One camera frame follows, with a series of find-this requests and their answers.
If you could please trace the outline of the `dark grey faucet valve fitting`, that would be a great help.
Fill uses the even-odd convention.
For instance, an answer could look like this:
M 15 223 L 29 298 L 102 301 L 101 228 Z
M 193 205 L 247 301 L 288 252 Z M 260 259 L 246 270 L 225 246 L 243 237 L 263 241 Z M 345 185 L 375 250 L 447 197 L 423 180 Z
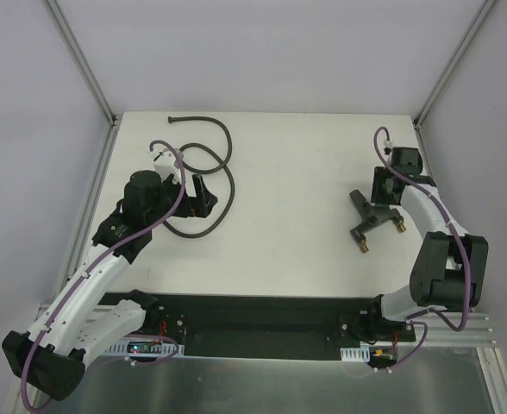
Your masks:
M 392 222 L 399 233 L 406 231 L 404 217 L 397 209 L 391 209 L 388 205 L 371 204 L 360 190 L 351 191 L 349 197 L 360 215 L 360 223 L 350 230 L 350 235 L 361 253 L 366 254 L 369 251 L 366 241 L 368 231 L 388 222 Z

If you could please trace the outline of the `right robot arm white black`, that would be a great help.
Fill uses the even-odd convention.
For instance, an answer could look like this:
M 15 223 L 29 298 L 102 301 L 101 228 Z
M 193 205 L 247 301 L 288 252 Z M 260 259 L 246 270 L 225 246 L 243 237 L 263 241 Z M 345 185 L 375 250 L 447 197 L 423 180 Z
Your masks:
M 366 332 L 382 341 L 395 332 L 397 322 L 428 313 L 460 332 L 481 297 L 489 244 L 454 220 L 435 181 L 423 174 L 416 148 L 386 146 L 377 156 L 384 165 L 374 170 L 371 202 L 403 208 L 422 245 L 408 285 L 382 296 L 381 310 L 366 318 Z

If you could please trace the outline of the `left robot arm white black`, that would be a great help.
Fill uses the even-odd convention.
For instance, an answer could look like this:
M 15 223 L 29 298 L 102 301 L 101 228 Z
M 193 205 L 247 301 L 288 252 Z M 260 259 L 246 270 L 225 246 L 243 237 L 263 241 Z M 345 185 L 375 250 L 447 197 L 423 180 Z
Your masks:
M 166 326 L 160 303 L 134 289 L 107 315 L 85 322 L 104 293 L 123 275 L 153 239 L 153 230 L 167 218 L 205 218 L 218 198 L 192 175 L 190 197 L 174 174 L 134 172 L 123 197 L 98 226 L 80 268 L 45 313 L 25 332 L 10 331 L 2 349 L 22 392 L 33 386 L 48 397 L 67 398 L 91 363 L 128 334 L 162 342 Z

